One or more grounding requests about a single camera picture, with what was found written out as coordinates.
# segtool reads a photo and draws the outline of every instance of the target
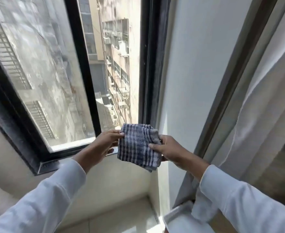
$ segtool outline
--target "glass pane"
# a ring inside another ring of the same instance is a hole
[[[101,128],[138,123],[141,0],[78,1]]]
[[[87,39],[96,53],[94,36]],[[94,140],[63,0],[0,0],[0,61],[52,152]]]

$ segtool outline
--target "plaid cloth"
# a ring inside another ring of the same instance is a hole
[[[124,138],[118,142],[118,159],[134,163],[147,169],[156,170],[161,164],[162,155],[148,147],[149,143],[161,144],[159,132],[146,124],[123,124]]]

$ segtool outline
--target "hand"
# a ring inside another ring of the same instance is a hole
[[[111,147],[118,146],[118,140],[124,137],[119,130],[102,132],[90,145],[74,156],[85,172],[100,163],[104,157],[113,152]]]
[[[171,136],[160,135],[160,140],[163,145],[149,144],[149,147],[163,154],[162,161],[172,161],[179,168],[190,172],[198,180],[201,180],[205,170],[209,166],[206,161],[183,148]]]

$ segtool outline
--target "sleeve cuff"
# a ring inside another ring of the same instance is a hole
[[[214,165],[210,165],[203,174],[199,187],[201,192],[224,210],[227,199],[242,182],[236,180]]]
[[[73,159],[66,162],[50,178],[51,182],[61,185],[70,199],[85,184],[86,174],[83,168]]]

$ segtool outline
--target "person's left hand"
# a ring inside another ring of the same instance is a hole
[[[118,146],[118,140],[124,137],[120,130],[102,132],[96,139],[74,156],[81,167],[88,172],[91,167],[100,163],[103,158],[113,152],[111,147]]]

